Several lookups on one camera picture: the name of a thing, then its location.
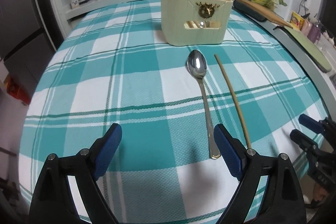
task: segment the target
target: refrigerator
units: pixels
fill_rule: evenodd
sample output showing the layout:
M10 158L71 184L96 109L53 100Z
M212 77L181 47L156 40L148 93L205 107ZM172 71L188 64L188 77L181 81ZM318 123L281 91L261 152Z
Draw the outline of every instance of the refrigerator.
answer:
M62 42L50 0L0 0L0 58L30 97Z

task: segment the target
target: table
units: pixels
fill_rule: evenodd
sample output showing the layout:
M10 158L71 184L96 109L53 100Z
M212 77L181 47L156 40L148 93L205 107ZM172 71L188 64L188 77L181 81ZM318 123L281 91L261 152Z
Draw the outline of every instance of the table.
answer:
M111 5L88 13L58 49L31 100L21 138L19 181L30 204L43 163L90 147L113 123L123 138L98 180L121 223L215 223L237 185L222 158L209 159L203 101L185 69L190 51L208 63L206 92L213 124L245 144L217 53L237 94L252 147L289 155L298 176L305 156L289 139L298 116L327 115L314 84L281 44L248 18L231 12L220 45L173 47L161 31L160 0ZM74 178L70 186L76 189ZM248 219L256 215L262 177ZM89 220L78 193L78 213Z

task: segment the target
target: spoon handle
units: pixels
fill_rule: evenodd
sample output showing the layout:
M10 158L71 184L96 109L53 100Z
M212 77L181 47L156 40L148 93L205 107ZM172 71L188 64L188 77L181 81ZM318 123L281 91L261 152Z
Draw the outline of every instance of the spoon handle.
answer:
M203 104L204 104L204 110L205 110L205 122L207 125L207 131L208 131L208 142L209 142L209 155L212 159L218 159L221 156L221 153L219 152L219 149L215 143L215 139L213 137L213 124L212 119L210 115L210 109L208 105L208 99L207 95L205 93L204 83L202 80L197 80L198 85L201 89L201 94L203 98Z

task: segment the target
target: screw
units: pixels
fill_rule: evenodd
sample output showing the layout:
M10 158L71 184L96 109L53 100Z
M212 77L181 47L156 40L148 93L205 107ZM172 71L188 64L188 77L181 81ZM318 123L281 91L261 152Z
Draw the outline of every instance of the screw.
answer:
M252 148L249 148L246 152L247 152L250 156L254 156L254 155L255 155L255 150L252 149Z
M281 157L283 160L288 160L288 155L285 154L285 153L281 153L281 154L280 154L280 157Z
M55 153L51 153L48 155L48 160L53 160L56 157Z
M87 155L88 153L89 153L89 149L88 148L83 148L81 151L80 151L80 154L82 155L82 156L85 156L85 155Z

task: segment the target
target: blue gripper pad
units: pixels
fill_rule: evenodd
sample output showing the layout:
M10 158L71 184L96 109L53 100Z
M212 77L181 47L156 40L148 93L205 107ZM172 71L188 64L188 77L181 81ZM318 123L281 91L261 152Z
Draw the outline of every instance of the blue gripper pad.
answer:
M301 114L299 116L299 123L316 134L321 134L324 132L323 125L320 122L315 121L313 118L310 118L306 114Z
M225 134L219 128L219 125L216 125L213 131L215 142L217 144L220 153L223 156L223 159L226 163L227 168L229 169L231 175L237 178L239 181L243 175L242 160L236 153L233 146L230 144L229 140L226 138Z
M119 146L121 136L122 130L121 126L118 124L96 157L96 169L93 174L93 177L96 181L106 173L107 168L109 167L111 160Z

